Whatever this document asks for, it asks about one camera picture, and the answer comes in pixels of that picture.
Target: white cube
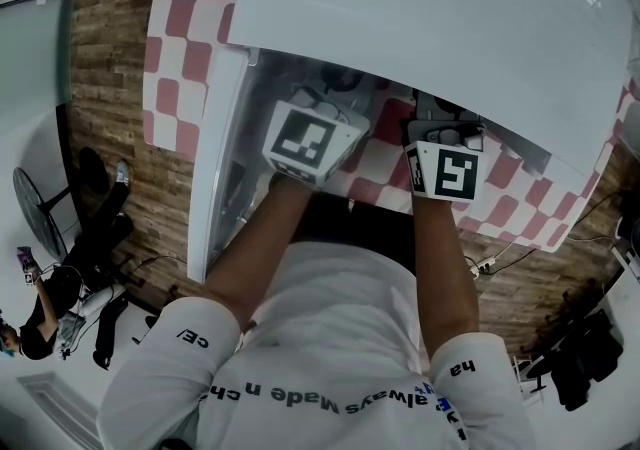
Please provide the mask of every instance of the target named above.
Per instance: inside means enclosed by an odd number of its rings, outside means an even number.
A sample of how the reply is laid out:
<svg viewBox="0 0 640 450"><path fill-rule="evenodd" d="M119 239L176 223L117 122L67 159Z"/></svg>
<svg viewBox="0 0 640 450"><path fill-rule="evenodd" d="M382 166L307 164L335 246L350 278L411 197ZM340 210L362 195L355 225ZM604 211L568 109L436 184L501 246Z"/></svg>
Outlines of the white cube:
<svg viewBox="0 0 640 450"><path fill-rule="evenodd" d="M262 154L276 171L321 186L351 155L362 130L278 101Z"/></svg>
<svg viewBox="0 0 640 450"><path fill-rule="evenodd" d="M483 152L424 141L405 152L415 196L464 203L480 197L488 163Z"/></svg>

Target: shoe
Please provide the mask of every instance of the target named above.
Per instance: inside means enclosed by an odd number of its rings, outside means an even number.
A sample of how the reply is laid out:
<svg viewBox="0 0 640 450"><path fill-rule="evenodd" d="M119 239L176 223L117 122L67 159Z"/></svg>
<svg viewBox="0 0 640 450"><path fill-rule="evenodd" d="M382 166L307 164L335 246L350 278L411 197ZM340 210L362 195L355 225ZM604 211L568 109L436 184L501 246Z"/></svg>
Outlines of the shoe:
<svg viewBox="0 0 640 450"><path fill-rule="evenodd" d="M129 186L129 164L127 164L126 160L118 162L116 183L124 183L127 187Z"/></svg>

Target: checkered tablecloth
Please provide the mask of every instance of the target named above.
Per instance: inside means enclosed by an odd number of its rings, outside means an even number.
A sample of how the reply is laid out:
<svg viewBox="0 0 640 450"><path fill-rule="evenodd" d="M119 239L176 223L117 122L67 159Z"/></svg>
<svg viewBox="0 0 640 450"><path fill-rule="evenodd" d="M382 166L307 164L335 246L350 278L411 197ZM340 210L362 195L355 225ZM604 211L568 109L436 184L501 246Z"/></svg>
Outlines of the checkered tablecloth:
<svg viewBox="0 0 640 450"><path fill-rule="evenodd" d="M227 37L236 0L153 0L144 73L144 134L147 143L195 160L208 91L208 73ZM581 192L535 179L522 161L488 136L489 173L480 201L454 203L458 225L509 242L556 250L584 209L611 156L622 120L634 101L625 89L611 138ZM380 118L372 138L330 180L327 190L408 212L410 176L398 121L414 110L411 89L388 83L376 91Z"/></svg>

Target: person wearing white t-shirt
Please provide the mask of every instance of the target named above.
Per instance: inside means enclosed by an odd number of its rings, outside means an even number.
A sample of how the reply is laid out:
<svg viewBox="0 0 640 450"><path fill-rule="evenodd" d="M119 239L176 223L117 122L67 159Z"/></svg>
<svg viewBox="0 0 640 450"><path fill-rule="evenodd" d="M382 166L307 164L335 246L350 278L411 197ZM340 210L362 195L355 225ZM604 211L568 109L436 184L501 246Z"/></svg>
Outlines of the person wearing white t-shirt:
<svg viewBox="0 0 640 450"><path fill-rule="evenodd" d="M104 447L535 448L450 204L414 198L411 217L312 194L276 183L206 296L164 309L107 391Z"/></svg>

